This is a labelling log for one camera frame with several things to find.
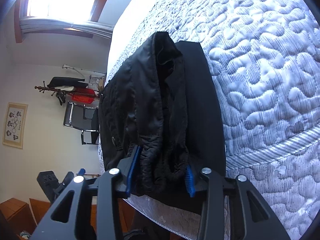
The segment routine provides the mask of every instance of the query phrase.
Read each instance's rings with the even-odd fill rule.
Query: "curtain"
[[[71,22],[65,20],[52,19],[49,17],[41,18],[27,16],[20,18],[20,28],[22,33],[30,33],[34,31],[52,29],[74,28],[79,31],[111,39],[114,26],[90,21]]]

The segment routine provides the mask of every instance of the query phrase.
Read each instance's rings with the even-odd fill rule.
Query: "chair backrest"
[[[68,102],[63,125],[87,132],[98,132],[98,108]]]

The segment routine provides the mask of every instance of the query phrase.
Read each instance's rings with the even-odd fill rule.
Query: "metal screw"
[[[238,180],[241,181],[241,182],[244,182],[244,181],[247,180],[247,177],[244,176],[244,175],[239,175],[239,176],[238,176]]]
[[[201,172],[204,173],[204,174],[210,174],[212,171],[211,171],[210,168],[203,168],[203,169],[201,170]]]
[[[112,174],[112,175],[116,175],[116,174],[118,174],[119,172],[120,172],[120,170],[119,170],[118,168],[113,168],[113,169],[111,169],[111,170],[109,171],[109,173]]]

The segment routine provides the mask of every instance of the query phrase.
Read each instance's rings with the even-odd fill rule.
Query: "mattress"
[[[174,42],[199,42],[220,102],[226,176],[246,175],[291,239],[299,239],[320,209],[320,27],[305,2],[155,0],[138,18],[128,43],[109,61],[107,82],[155,31],[168,31]],[[147,196],[127,201],[196,239],[200,216]]]

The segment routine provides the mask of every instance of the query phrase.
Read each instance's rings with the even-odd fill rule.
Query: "quilted bedspread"
[[[291,239],[299,239],[320,209],[320,28],[307,5],[158,0],[107,82],[155,31],[168,31],[174,42],[201,43],[221,107],[226,176],[247,176]],[[198,215],[177,209],[170,214],[172,208],[154,200],[152,205],[148,197],[128,201],[171,231],[196,239]]]

